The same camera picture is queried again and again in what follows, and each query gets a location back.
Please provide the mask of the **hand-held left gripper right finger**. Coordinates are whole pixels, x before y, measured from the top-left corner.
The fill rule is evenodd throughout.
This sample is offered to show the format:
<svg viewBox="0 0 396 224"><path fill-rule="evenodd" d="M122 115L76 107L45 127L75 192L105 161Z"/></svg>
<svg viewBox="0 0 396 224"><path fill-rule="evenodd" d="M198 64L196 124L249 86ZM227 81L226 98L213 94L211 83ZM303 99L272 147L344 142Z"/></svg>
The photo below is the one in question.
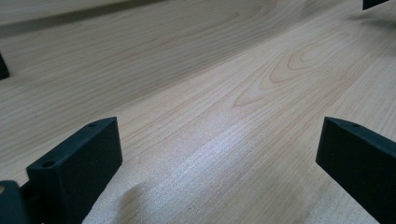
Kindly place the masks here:
<svg viewBox="0 0 396 224"><path fill-rule="evenodd" d="M327 117L316 163L380 224L396 224L396 143Z"/></svg>

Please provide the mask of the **black block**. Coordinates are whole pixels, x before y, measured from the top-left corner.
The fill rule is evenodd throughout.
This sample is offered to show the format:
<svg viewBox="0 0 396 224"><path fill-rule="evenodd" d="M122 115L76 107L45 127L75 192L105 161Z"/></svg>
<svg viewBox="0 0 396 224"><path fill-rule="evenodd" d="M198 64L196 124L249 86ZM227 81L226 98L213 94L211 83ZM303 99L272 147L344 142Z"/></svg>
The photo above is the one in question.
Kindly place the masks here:
<svg viewBox="0 0 396 224"><path fill-rule="evenodd" d="M375 7L380 4L383 4L385 2L388 2L388 0L362 0L362 9L366 10L371 7Z"/></svg>
<svg viewBox="0 0 396 224"><path fill-rule="evenodd" d="M0 80L9 77L9 71L7 69L6 62L0 53Z"/></svg>

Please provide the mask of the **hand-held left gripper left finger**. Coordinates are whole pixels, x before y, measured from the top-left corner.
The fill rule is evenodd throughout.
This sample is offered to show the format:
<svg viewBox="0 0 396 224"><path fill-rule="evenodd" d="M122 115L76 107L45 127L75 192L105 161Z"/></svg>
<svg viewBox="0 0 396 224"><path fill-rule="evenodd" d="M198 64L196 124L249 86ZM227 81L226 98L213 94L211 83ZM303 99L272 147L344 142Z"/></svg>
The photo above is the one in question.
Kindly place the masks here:
<svg viewBox="0 0 396 224"><path fill-rule="evenodd" d="M27 167L43 224L81 224L122 164L115 117L89 123Z"/></svg>

